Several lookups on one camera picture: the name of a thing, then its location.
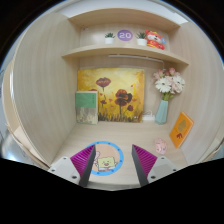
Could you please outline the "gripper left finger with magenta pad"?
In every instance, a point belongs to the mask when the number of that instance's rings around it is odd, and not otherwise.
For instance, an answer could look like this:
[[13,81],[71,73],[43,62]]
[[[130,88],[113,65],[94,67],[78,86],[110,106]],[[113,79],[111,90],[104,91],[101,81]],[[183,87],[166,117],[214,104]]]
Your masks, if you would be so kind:
[[60,158],[50,167],[49,172],[76,185],[86,187],[95,155],[95,146],[89,146],[72,157]]

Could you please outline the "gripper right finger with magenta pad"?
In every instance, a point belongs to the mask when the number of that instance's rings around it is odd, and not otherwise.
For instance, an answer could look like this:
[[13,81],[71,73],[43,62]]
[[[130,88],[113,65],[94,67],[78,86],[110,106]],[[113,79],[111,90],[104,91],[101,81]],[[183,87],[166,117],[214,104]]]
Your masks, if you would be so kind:
[[132,145],[132,158],[141,187],[178,170],[165,156],[157,157],[136,145]]

